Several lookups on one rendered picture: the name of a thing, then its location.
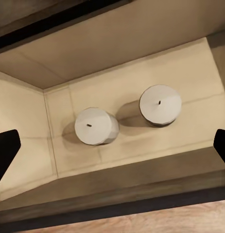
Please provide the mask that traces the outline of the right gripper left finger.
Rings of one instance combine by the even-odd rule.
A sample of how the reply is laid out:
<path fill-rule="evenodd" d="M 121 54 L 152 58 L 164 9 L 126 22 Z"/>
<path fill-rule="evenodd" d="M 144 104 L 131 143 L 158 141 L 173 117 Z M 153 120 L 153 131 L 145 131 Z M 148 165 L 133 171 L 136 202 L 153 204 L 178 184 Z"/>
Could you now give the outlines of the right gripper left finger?
<path fill-rule="evenodd" d="M 0 181 L 20 147 L 21 142 L 16 129 L 0 133 Z"/>

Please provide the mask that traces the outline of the pillar candle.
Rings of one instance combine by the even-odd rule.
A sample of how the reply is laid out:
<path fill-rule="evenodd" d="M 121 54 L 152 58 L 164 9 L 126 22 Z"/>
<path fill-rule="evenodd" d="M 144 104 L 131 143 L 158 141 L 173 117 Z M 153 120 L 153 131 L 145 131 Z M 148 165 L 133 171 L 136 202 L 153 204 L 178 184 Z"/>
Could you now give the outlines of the pillar candle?
<path fill-rule="evenodd" d="M 77 117 L 75 130 L 82 142 L 95 146 L 113 142 L 119 134 L 120 125 L 109 112 L 98 107 L 90 107 Z"/>
<path fill-rule="evenodd" d="M 157 84 L 146 89 L 139 100 L 139 109 L 145 120 L 153 127 L 167 127 L 181 111 L 181 98 L 168 85 Z"/>

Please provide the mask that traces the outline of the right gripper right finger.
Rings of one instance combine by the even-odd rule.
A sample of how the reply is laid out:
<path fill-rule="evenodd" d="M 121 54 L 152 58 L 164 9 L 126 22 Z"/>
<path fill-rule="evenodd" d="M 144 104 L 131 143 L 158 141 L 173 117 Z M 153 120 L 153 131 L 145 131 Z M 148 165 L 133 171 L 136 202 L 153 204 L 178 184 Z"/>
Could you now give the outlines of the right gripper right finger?
<path fill-rule="evenodd" d="M 213 145 L 222 160 L 225 162 L 225 130 L 217 130 Z"/>

